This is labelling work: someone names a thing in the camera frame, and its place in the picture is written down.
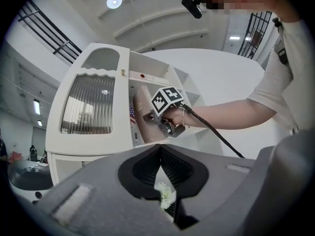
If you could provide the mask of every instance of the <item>ceiling light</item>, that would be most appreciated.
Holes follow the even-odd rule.
[[[39,101],[34,99],[34,108],[35,112],[40,115],[40,109],[39,109]]]
[[[123,0],[107,0],[107,6],[111,9],[117,9],[122,5]]]
[[[240,40],[240,37],[230,36],[230,40]]]

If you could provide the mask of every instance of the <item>hand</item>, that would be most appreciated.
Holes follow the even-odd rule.
[[[174,125],[183,124],[183,109],[182,108],[169,108],[163,114],[163,117],[171,120]]]

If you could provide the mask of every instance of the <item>black metal railing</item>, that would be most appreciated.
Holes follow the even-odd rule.
[[[66,63],[73,62],[82,51],[77,47],[32,1],[28,0],[21,8],[19,22],[24,22],[44,41],[54,55]]]
[[[242,46],[238,55],[252,59],[265,35],[271,12],[252,13]]]

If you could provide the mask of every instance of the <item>rectangular ceiling light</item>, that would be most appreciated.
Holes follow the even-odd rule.
[[[230,40],[240,40],[240,37],[230,36]]]
[[[35,112],[40,115],[40,109],[39,109],[39,101],[34,99],[34,108],[35,108]]]

